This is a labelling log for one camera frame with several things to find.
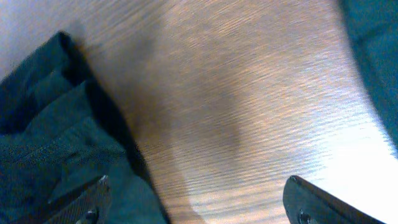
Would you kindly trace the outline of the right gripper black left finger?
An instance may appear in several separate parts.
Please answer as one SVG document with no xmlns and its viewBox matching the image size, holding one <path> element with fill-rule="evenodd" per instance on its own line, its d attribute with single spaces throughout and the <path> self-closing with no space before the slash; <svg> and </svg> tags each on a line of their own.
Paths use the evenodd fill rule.
<svg viewBox="0 0 398 224">
<path fill-rule="evenodd" d="M 111 205 L 109 177 L 102 175 L 49 204 L 45 224 L 104 224 Z"/>
</svg>

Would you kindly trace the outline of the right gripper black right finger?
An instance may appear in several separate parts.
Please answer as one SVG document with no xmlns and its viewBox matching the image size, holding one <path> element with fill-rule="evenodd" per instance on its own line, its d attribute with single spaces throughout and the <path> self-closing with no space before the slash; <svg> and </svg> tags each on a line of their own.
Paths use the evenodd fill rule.
<svg viewBox="0 0 398 224">
<path fill-rule="evenodd" d="M 282 201 L 291 223 L 382 224 L 297 175 L 287 179 Z"/>
</svg>

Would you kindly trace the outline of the black shorts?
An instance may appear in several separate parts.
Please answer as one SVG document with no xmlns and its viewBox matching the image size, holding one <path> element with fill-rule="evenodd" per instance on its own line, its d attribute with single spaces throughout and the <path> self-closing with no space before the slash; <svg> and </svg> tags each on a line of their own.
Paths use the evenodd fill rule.
<svg viewBox="0 0 398 224">
<path fill-rule="evenodd" d="M 107 223 L 168 223 L 145 160 L 117 106 L 66 32 L 1 82 L 1 222 L 107 175 Z"/>
</svg>

